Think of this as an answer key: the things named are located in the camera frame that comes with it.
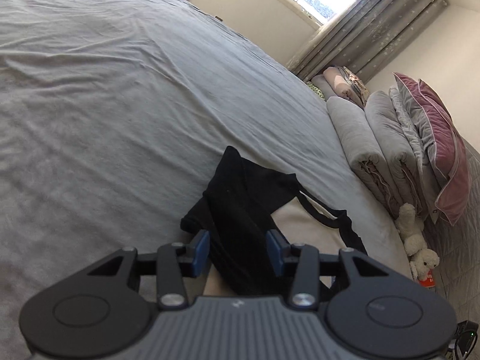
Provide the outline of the upper folded grey quilt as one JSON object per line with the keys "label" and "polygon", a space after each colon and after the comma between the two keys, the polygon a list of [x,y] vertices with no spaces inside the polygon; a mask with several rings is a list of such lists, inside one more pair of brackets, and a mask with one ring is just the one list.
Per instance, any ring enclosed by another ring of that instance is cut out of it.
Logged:
{"label": "upper folded grey quilt", "polygon": [[364,112],[400,196],[399,205],[413,205],[416,215],[425,219],[429,212],[420,184],[416,157],[404,135],[391,98],[380,90],[372,93]]}

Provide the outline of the grey bed sheet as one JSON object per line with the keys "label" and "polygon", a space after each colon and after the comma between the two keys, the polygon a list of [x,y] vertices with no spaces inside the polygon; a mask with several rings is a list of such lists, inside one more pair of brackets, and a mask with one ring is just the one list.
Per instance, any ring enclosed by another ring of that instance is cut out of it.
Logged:
{"label": "grey bed sheet", "polygon": [[185,240],[228,146],[296,174],[408,274],[326,104],[247,38],[185,0],[1,0],[1,357],[29,354],[19,312],[42,289]]}

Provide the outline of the white plush toy dog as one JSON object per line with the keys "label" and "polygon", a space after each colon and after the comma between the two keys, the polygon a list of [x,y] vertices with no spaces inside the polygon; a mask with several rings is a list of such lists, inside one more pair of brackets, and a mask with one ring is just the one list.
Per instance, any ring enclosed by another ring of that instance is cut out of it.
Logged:
{"label": "white plush toy dog", "polygon": [[439,265],[440,258],[428,247],[423,236],[424,222],[416,215],[413,205],[404,203],[400,207],[395,226],[408,256],[412,277],[415,281],[425,281]]}

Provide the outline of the folded grey quilt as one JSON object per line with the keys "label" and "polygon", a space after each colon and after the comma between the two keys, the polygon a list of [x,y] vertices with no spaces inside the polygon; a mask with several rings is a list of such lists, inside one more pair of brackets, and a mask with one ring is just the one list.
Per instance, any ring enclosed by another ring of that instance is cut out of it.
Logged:
{"label": "folded grey quilt", "polygon": [[400,196],[399,205],[413,205],[416,215],[425,219],[429,212],[420,184],[416,157],[404,135],[391,98],[380,90],[372,93],[364,112]]}
{"label": "folded grey quilt", "polygon": [[393,218],[403,200],[363,109],[342,97],[330,97],[327,111],[352,171]]}

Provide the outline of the beige black raglan bear shirt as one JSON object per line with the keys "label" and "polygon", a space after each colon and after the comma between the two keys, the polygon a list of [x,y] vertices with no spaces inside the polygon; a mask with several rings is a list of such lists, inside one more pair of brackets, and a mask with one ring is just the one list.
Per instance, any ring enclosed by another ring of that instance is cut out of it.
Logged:
{"label": "beige black raglan bear shirt", "polygon": [[290,243],[336,254],[366,248],[344,210],[314,197],[294,174],[243,158],[229,146],[199,201],[181,219],[181,229],[210,232],[210,260],[230,289],[243,296],[275,295],[282,283],[270,263],[266,235],[276,229]]}

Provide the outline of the light grey patterned quilt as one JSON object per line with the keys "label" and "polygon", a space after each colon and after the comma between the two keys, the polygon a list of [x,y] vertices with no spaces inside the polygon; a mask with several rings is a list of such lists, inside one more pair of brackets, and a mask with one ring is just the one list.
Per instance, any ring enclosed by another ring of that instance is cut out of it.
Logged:
{"label": "light grey patterned quilt", "polygon": [[400,122],[400,127],[402,128],[403,134],[406,136],[408,143],[412,147],[412,151],[416,157],[416,160],[420,166],[429,166],[430,162],[424,150],[422,139],[420,139],[416,127],[404,107],[403,98],[401,97],[399,90],[395,87],[391,87],[389,89],[389,95],[397,115],[397,119]]}

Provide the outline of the grey quilted headboard cover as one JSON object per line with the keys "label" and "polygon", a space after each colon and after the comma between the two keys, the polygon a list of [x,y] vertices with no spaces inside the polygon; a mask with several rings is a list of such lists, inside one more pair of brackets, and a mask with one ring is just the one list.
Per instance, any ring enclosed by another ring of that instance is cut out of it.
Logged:
{"label": "grey quilted headboard cover", "polygon": [[465,144],[472,180],[464,214],[452,226],[439,219],[425,222],[425,238],[440,257],[433,270],[434,291],[456,311],[459,321],[479,322],[479,152]]}

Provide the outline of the grey right window curtain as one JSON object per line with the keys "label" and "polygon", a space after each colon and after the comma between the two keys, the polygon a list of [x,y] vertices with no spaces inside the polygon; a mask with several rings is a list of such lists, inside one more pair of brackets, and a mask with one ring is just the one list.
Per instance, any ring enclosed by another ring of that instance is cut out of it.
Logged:
{"label": "grey right window curtain", "polygon": [[447,7],[448,0],[357,0],[287,68],[307,82],[328,67],[346,67],[367,83]]}

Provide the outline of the lower folded grey quilt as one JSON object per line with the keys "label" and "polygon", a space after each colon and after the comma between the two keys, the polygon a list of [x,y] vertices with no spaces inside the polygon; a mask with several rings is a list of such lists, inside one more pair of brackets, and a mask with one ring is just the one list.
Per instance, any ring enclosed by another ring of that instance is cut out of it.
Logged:
{"label": "lower folded grey quilt", "polygon": [[342,97],[330,97],[327,111],[352,171],[393,218],[403,200],[363,109]]}

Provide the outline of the red paperback book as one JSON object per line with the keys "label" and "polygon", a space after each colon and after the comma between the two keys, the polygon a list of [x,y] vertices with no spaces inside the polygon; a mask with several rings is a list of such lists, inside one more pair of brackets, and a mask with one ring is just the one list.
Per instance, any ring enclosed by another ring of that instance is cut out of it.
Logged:
{"label": "red paperback book", "polygon": [[426,289],[433,289],[435,287],[435,279],[433,277],[433,272],[429,270],[425,276],[425,279],[418,280],[418,283]]}

